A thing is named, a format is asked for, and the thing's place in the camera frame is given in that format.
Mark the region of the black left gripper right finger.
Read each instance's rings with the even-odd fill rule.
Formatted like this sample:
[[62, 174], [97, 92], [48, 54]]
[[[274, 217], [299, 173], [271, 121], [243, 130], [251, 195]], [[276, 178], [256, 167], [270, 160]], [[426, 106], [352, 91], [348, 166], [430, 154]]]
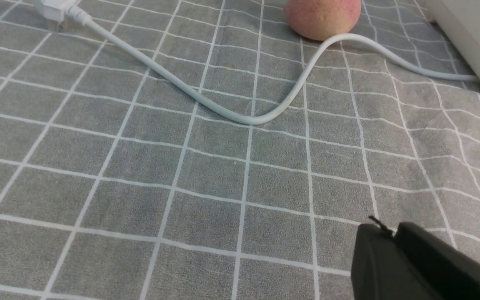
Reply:
[[480, 300], [480, 263], [411, 222], [401, 222], [396, 245], [444, 300]]

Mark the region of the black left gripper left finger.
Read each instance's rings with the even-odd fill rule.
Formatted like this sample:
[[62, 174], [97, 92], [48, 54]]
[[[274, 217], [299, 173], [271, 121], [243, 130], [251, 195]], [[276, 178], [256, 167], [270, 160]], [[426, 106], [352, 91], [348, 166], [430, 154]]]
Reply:
[[358, 226], [352, 258], [355, 300], [430, 300], [432, 295], [375, 216]]

